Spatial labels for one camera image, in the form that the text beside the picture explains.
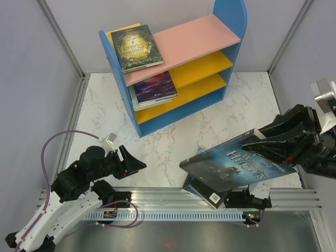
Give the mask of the grey Great Gatsby book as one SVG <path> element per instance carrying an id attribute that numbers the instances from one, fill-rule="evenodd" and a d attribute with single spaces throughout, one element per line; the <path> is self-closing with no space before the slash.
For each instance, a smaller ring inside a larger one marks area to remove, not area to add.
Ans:
<path id="1" fill-rule="evenodd" d="M 173 99 L 172 98 L 165 98 L 165 99 L 161 99 L 159 101 L 149 101 L 149 102 L 145 102 L 145 104 L 140 105 L 140 103 L 138 102 L 135 90 L 132 86 L 130 86 L 128 88 L 129 90 L 129 94 L 131 97 L 131 101 L 132 101 L 132 106 L 133 106 L 133 110 L 134 111 L 140 111 L 140 110 L 144 110 L 150 107 L 154 107 L 154 106 L 158 106 L 164 103 L 168 103 L 171 102 Z"/>

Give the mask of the dark blue Wuthering Heights book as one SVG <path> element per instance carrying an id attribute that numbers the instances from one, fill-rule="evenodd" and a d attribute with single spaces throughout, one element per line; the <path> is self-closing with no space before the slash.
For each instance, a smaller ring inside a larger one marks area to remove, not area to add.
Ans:
<path id="1" fill-rule="evenodd" d="M 217 192 L 295 173 L 296 170 L 286 164 L 277 164 L 242 149 L 250 140 L 265 138 L 258 129 L 251 129 L 182 161 L 180 168 Z"/>

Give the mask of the purple Robinson Crusoe book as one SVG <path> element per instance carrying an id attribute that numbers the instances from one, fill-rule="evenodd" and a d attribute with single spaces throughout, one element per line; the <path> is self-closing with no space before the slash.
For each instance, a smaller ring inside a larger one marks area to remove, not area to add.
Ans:
<path id="1" fill-rule="evenodd" d="M 149 101 L 177 97 L 177 89 L 169 71 L 165 71 L 143 81 L 133 84 L 140 105 Z"/>

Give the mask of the black book with barcode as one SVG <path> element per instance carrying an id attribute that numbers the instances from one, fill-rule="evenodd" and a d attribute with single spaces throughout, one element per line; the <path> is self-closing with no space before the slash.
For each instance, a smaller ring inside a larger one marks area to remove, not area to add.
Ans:
<path id="1" fill-rule="evenodd" d="M 215 190 L 198 180 L 192 180 L 192 182 L 189 185 L 183 187 L 183 189 L 195 196 L 202 198 L 214 209 L 220 208 L 220 206 L 226 199 L 227 194 L 229 193 L 229 191 L 224 191 L 220 193 L 216 192 Z"/>

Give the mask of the green Alice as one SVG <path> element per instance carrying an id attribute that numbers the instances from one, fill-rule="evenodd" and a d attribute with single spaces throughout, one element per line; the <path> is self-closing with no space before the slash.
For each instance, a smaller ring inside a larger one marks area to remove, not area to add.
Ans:
<path id="1" fill-rule="evenodd" d="M 123 73 L 163 63 L 163 58 L 148 25 L 112 32 L 111 38 Z"/>

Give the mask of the yellow book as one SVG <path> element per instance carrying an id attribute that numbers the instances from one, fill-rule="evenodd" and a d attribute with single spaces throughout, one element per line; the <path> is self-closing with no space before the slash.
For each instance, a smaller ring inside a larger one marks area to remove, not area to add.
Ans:
<path id="1" fill-rule="evenodd" d="M 125 30 L 125 29 L 135 28 L 135 27 L 138 27 L 140 25 L 141 25 L 140 23 L 136 23 L 136 24 L 133 24 L 133 25 L 129 25 L 129 26 L 125 26 L 125 27 L 122 27 L 122 28 L 115 29 L 115 30 L 111 30 L 109 32 L 106 32 L 106 36 L 111 37 L 111 33 L 118 32 L 118 31 Z"/>

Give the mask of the teal ocean cover book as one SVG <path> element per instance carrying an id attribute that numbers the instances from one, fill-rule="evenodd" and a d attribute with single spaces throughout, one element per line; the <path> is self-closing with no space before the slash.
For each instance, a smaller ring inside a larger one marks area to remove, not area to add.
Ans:
<path id="1" fill-rule="evenodd" d="M 208 197 L 213 193 L 210 187 L 190 174 L 187 175 L 181 190 L 199 198 Z"/>

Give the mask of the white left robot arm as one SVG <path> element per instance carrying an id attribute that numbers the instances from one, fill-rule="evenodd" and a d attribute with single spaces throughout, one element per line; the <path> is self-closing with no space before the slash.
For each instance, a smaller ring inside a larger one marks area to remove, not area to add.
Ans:
<path id="1" fill-rule="evenodd" d="M 90 146 L 52 183 L 43 206 L 19 232 L 5 241 L 16 251 L 54 251 L 56 244 L 87 214 L 99 207 L 121 203 L 115 189 L 104 180 L 121 180 L 146 168 L 121 145 L 117 151 Z"/>

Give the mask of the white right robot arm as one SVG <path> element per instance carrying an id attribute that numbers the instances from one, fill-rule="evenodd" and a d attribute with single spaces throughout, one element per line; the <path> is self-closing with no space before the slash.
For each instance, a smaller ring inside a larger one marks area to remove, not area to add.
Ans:
<path id="1" fill-rule="evenodd" d="M 335 178 L 335 109 L 315 110 L 298 104 L 259 131 L 265 138 L 247 140 L 242 149 L 289 171 L 230 191 L 224 200 L 226 208 L 270 208 L 272 187 L 302 187 L 300 168 L 312 175 Z"/>

